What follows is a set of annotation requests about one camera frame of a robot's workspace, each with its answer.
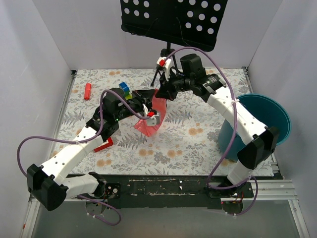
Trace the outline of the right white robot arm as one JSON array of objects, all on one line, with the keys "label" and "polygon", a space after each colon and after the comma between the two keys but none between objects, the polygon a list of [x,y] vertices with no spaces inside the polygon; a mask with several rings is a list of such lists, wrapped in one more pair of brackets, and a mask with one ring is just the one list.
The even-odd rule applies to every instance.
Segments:
[{"label": "right white robot arm", "polygon": [[235,197],[241,193],[242,184],[250,178],[257,165],[275,151],[279,129],[267,127],[252,115],[222,78],[207,74],[198,55],[189,54],[180,59],[182,72],[173,70],[171,62],[167,57],[160,57],[157,61],[157,70],[162,75],[156,96],[172,101],[178,92],[192,91],[225,118],[233,129],[233,135],[239,135],[245,145],[237,153],[238,161],[222,184],[210,186]]}]

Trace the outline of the red trash bag roll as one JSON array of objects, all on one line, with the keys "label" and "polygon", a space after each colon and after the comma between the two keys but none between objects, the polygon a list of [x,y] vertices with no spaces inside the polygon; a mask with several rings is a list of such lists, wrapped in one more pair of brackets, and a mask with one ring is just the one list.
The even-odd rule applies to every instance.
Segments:
[{"label": "red trash bag roll", "polygon": [[92,85],[91,83],[87,83],[85,85],[85,92],[84,92],[84,100],[90,100],[90,97],[91,97],[91,88],[92,88]]}]

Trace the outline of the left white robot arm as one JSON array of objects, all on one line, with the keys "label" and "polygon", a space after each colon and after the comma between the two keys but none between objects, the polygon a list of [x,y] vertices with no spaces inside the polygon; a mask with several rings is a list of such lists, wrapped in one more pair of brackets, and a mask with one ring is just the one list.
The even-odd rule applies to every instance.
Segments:
[{"label": "left white robot arm", "polygon": [[147,118],[155,90],[134,90],[125,100],[120,88],[104,90],[92,118],[69,145],[40,166],[32,164],[26,172],[28,191],[52,211],[66,198],[89,194],[101,198],[105,179],[95,173],[69,178],[69,173],[95,148],[105,143],[119,128],[119,121],[132,115]]}]

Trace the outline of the red plastic trash bag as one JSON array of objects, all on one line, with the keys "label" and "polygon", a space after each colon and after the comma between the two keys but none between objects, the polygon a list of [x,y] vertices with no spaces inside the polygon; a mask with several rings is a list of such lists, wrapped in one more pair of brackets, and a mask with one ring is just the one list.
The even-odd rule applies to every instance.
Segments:
[{"label": "red plastic trash bag", "polygon": [[141,119],[134,125],[135,129],[147,137],[154,135],[158,131],[166,115],[166,99],[157,98],[157,92],[158,89],[155,89],[152,98],[152,109],[146,109],[149,119]]}]

